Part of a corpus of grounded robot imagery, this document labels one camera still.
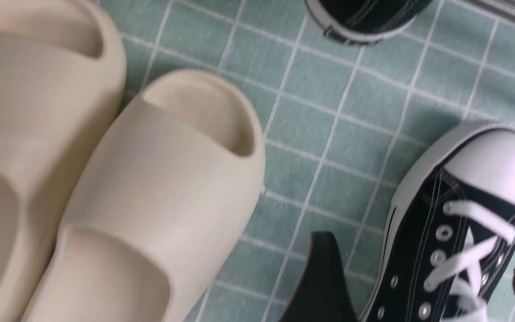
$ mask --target white shoelace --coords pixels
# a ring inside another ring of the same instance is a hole
[[[492,231],[496,236],[474,244],[472,231],[468,229],[462,252],[446,259],[438,265],[425,280],[425,290],[431,292],[450,277],[455,276],[450,295],[458,296],[458,306],[466,315],[456,318],[442,318],[442,322],[488,322],[486,301],[478,297],[482,287],[482,271],[480,259],[483,259],[496,247],[498,237],[512,244],[515,238],[515,226],[500,216],[469,200],[451,201],[444,205],[444,213],[448,216],[465,216]],[[458,276],[466,270],[469,281]]]

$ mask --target high-top sneaker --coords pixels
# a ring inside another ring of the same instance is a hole
[[[432,0],[305,0],[323,34],[347,45],[366,45],[406,29]]]
[[[376,289],[362,322],[486,322],[515,250],[515,130],[462,124],[393,196]]]

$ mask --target slide sandal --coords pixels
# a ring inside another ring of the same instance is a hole
[[[0,0],[0,322],[27,307],[123,94],[116,27],[86,0]]]
[[[84,169],[23,322],[184,320],[255,208],[264,151],[230,83],[194,70],[152,82]]]

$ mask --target sneaker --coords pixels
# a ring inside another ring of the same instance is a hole
[[[305,0],[323,35],[346,45],[367,45],[405,30],[432,0]]]
[[[415,163],[392,199],[361,322],[486,322],[515,250],[515,130],[462,124]]]

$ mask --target sneaker toe cap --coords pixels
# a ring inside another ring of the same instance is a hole
[[[446,163],[445,170],[515,205],[515,131],[498,129],[477,135]]]

